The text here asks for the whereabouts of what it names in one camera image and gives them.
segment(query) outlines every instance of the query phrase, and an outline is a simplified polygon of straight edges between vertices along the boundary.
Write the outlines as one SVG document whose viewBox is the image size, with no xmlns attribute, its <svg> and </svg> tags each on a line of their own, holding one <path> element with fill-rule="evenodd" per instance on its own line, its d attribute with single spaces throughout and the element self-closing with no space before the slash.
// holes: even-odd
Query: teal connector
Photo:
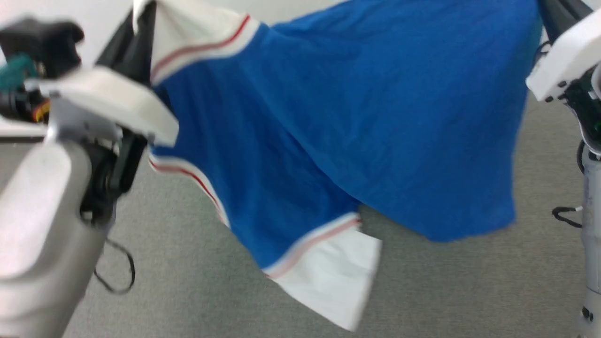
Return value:
<svg viewBox="0 0 601 338">
<path fill-rule="evenodd" d="M 0 67 L 0 91 L 17 89 L 26 79 L 37 77 L 33 60 L 25 54 L 17 55 Z"/>
</svg>

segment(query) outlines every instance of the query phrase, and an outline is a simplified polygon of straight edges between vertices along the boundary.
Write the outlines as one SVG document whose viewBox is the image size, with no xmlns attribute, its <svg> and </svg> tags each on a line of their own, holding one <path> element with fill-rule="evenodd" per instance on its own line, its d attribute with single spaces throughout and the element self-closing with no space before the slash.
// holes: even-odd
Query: gray carpet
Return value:
<svg viewBox="0 0 601 338">
<path fill-rule="evenodd" d="M 575 119 L 530 103 L 515 160 L 518 222 L 507 230 L 434 244 L 363 209 L 383 239 L 373 291 L 357 333 L 330 324 L 264 278 L 187 179 L 144 164 L 119 205 L 112 237 L 134 253 L 138 282 L 124 296 L 96 281 L 67 337 L 568 337 L 584 296 L 579 231 L 551 209 L 579 205 Z M 25 146 L 0 146 L 0 182 Z M 127 266 L 106 250 L 100 269 L 116 283 Z"/>
</svg>

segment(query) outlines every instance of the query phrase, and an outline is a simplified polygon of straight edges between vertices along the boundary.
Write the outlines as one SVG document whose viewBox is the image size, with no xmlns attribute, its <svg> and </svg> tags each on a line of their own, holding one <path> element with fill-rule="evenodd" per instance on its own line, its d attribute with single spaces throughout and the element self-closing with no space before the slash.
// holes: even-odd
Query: red stripe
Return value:
<svg viewBox="0 0 601 338">
<path fill-rule="evenodd" d="M 268 274 L 267 276 L 269 278 L 280 278 L 282 277 L 286 272 L 288 272 L 290 269 L 292 269 L 293 266 L 295 266 L 298 261 L 301 259 L 302 255 L 304 255 L 311 247 L 315 246 L 315 244 L 325 241 L 328 238 L 334 237 L 335 235 L 345 231 L 346 229 L 356 225 L 357 223 L 359 223 L 361 220 L 359 218 L 355 218 L 352 220 L 348 220 L 347 222 L 343 223 L 342 225 L 326 232 L 323 233 L 315 238 L 313 238 L 312 240 L 303 243 L 300 248 L 298 248 L 294 254 L 292 255 L 292 257 L 290 258 L 290 260 L 284 265 L 282 266 L 280 269 L 276 270 L 276 272 L 273 272 L 271 274 Z"/>
<path fill-rule="evenodd" d="M 221 211 L 221 208 L 219 207 L 219 203 L 217 203 L 217 199 L 209 192 L 209 190 L 207 189 L 207 187 L 204 185 L 203 181 L 200 180 L 200 178 L 198 178 L 198 176 L 194 175 L 194 173 L 191 173 L 188 170 L 182 169 L 182 168 L 178 168 L 178 167 L 167 167 L 167 166 L 163 166 L 163 165 L 156 165 L 153 161 L 148 160 L 150 162 L 150 165 L 156 170 L 156 171 L 162 171 L 164 173 L 181 173 L 181 174 L 185 174 L 188 175 L 190 177 L 192 177 L 193 179 L 196 180 L 196 182 L 198 182 L 198 184 L 200 184 L 200 186 L 203 187 L 204 192 L 207 193 L 207 195 L 209 195 L 209 197 L 213 200 L 213 202 L 215 203 L 215 207 L 217 208 L 217 210 Z"/>
<path fill-rule="evenodd" d="M 209 49 L 217 49 L 217 48 L 222 48 L 227 46 L 228 44 L 232 43 L 236 38 L 238 38 L 238 36 L 240 36 L 240 33 L 242 33 L 242 30 L 244 29 L 244 26 L 246 26 L 246 23 L 248 23 L 248 21 L 250 20 L 250 16 L 247 15 L 244 20 L 242 21 L 242 23 L 240 24 L 240 27 L 238 28 L 238 30 L 234 33 L 234 35 L 232 35 L 230 38 L 228 38 L 225 41 L 222 42 L 218 42 L 218 43 L 212 43 L 209 45 L 200 45 L 200 46 L 187 46 L 187 47 L 183 47 L 180 49 L 177 49 L 176 51 L 172 52 L 171 54 L 167 55 L 165 58 L 163 58 L 162 60 L 160 60 L 154 67 L 154 69 L 150 72 L 150 81 L 152 81 L 154 79 L 154 77 L 157 75 L 157 73 L 164 68 L 165 66 L 167 66 L 167 64 L 169 64 L 170 62 L 172 62 L 173 60 L 175 60 L 176 58 L 184 55 L 184 54 L 189 54 L 189 53 L 194 53 L 194 52 L 202 52 L 202 51 L 207 51 Z"/>
</svg>

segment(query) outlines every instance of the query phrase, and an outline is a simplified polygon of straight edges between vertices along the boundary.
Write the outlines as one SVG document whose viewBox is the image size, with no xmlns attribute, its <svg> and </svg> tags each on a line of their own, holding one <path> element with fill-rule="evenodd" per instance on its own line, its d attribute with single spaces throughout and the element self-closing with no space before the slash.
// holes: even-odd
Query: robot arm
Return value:
<svg viewBox="0 0 601 338">
<path fill-rule="evenodd" d="M 601 10 L 592 11 L 580 0 L 539 0 L 539 5 L 551 49 L 542 52 L 526 84 L 539 101 L 562 101 L 580 125 L 583 141 L 578 161 L 585 191 L 581 237 L 587 291 L 576 321 L 576 337 L 600 338 Z"/>
<path fill-rule="evenodd" d="M 177 120 L 148 86 L 153 17 L 149 5 L 135 35 L 128 18 L 91 69 L 79 66 L 77 37 L 64 26 L 29 20 L 0 32 L 9 65 L 24 55 L 42 64 L 36 69 L 45 69 L 40 77 L 52 93 L 44 142 L 0 195 L 1 338 L 63 336 L 147 143 L 175 143 Z M 46 49 L 49 31 L 63 49 Z M 14 89 L 18 74 L 0 81 Z M 16 113 L 7 115 L 29 120 L 31 105 L 23 101 L 32 96 L 23 88 L 13 93 L 8 102 Z"/>
</svg>

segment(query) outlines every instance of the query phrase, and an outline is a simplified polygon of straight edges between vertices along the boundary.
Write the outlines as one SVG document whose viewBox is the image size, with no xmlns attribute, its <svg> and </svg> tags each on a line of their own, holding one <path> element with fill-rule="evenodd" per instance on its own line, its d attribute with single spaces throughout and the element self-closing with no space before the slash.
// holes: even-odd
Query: black cable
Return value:
<svg viewBox="0 0 601 338">
<path fill-rule="evenodd" d="M 582 228 L 582 224 L 580 223 L 576 223 L 572 220 L 569 220 L 563 216 L 560 216 L 560 214 L 564 213 L 564 212 L 576 212 L 576 208 L 575 207 L 567 207 L 567 206 L 558 206 L 555 209 L 553 209 L 552 213 L 553 216 L 557 219 L 560 220 L 562 222 L 566 222 L 567 224 L 570 224 L 571 226 L 573 226 L 574 228 Z"/>
<path fill-rule="evenodd" d="M 127 260 L 129 261 L 129 271 L 132 274 L 132 279 L 131 279 L 128 287 L 126 287 L 125 289 L 122 289 L 122 290 L 116 290 L 109 283 L 107 283 L 104 278 L 102 278 L 100 276 L 100 274 L 98 273 L 98 271 L 96 269 L 94 269 L 94 276 L 96 276 L 96 279 L 98 279 L 100 284 L 102 284 L 108 292 L 110 292 L 114 295 L 124 295 L 132 290 L 133 284 L 136 282 L 136 266 L 133 263 L 133 256 L 127 249 L 125 249 L 119 243 L 115 243 L 108 238 L 106 239 L 106 243 L 108 245 L 114 247 L 115 249 L 121 251 L 122 253 L 124 253 L 127 256 Z"/>
<path fill-rule="evenodd" d="M 576 152 L 576 163 L 578 163 L 578 168 L 580 168 L 580 172 L 584 174 L 584 164 L 582 163 L 582 155 L 584 154 L 585 143 L 584 140 L 580 140 L 580 144 L 578 145 L 578 151 Z"/>
</svg>

